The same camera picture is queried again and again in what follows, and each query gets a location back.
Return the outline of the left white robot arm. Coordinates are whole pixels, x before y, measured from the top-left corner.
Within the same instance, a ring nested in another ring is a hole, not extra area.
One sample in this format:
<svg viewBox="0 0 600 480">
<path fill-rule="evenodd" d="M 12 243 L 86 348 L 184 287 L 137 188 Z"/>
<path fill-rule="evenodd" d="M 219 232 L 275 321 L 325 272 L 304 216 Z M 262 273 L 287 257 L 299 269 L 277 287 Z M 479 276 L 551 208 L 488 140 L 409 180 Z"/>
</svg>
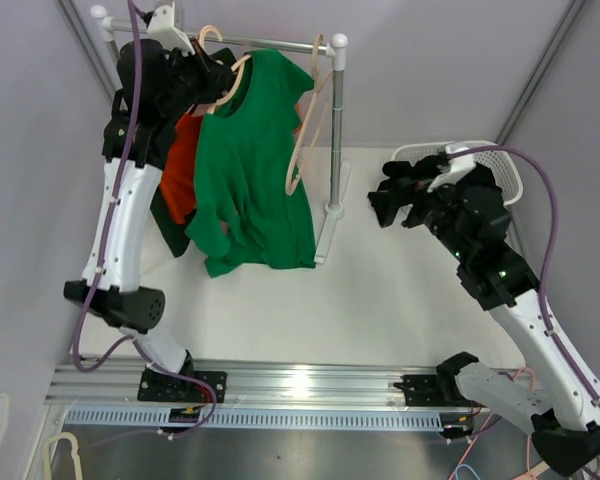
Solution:
<svg viewBox="0 0 600 480">
<path fill-rule="evenodd" d="M 80 309 L 72 339 L 76 368 L 90 366 L 79 352 L 87 316 L 122 333 L 162 375 L 160 389 L 174 401 L 195 389 L 191 356 L 160 328 L 166 299 L 163 291 L 141 283 L 140 263 L 145 229 L 153 209 L 164 218 L 167 244 L 183 247 L 181 227 L 169 219 L 159 184 L 177 139 L 177 123 L 193 107 L 220 97 L 233 83 L 227 48 L 208 54 L 200 43 L 186 53 L 156 40 L 129 42 L 121 49 L 111 118 L 103 132 L 104 186 L 95 238 L 79 279 L 65 283 L 63 296 Z"/>
</svg>

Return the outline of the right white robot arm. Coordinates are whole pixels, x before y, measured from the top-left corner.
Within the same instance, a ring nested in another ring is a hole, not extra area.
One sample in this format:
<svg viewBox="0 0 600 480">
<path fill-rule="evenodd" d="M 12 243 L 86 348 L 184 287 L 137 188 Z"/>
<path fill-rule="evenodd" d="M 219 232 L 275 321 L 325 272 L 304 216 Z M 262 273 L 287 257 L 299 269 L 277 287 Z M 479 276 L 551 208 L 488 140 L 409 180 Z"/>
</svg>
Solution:
<svg viewBox="0 0 600 480">
<path fill-rule="evenodd" d="M 553 317 L 540 280 L 506 242 L 511 215 L 492 171 L 472 152 L 390 161 L 368 200 L 381 227 L 398 211 L 426 227 L 458 262 L 465 291 L 505 330 L 541 383 L 532 393 L 468 353 L 436 368 L 435 392 L 496 413 L 529 436 L 541 459 L 571 476 L 600 456 L 600 381 Z"/>
</svg>

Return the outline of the beige plastic hanger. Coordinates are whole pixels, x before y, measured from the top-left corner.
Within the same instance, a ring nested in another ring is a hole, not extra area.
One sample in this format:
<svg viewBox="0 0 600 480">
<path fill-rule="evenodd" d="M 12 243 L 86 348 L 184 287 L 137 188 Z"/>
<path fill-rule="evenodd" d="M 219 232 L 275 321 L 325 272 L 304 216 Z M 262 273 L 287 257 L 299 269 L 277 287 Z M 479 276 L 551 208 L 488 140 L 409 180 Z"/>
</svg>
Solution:
<svg viewBox="0 0 600 480">
<path fill-rule="evenodd" d="M 325 75 L 322 75 L 319 67 L 318 51 L 323 41 L 324 36 L 322 34 L 317 35 L 314 39 L 311 51 L 311 78 L 314 84 L 306 114 L 301 121 L 301 127 L 297 133 L 296 143 L 287 167 L 285 178 L 285 194 L 287 196 L 294 194 L 303 179 L 305 170 L 312 159 L 316 141 L 326 118 L 328 105 L 327 103 L 324 103 L 320 118 L 316 121 L 313 120 L 322 92 L 327 83 L 332 79 L 331 70 Z"/>
<path fill-rule="evenodd" d="M 205 49 L 205 40 L 209 34 L 212 34 L 220 42 L 224 41 L 224 37 L 217 27 L 205 25 L 200 29 L 197 36 L 197 41 L 202 49 Z M 227 86 L 221 91 L 221 96 L 217 100 L 207 105 L 206 114 L 214 114 L 219 107 L 227 104 L 235 96 L 242 82 L 246 63 L 251 58 L 250 54 L 245 54 L 229 67 L 230 75 Z"/>
</svg>

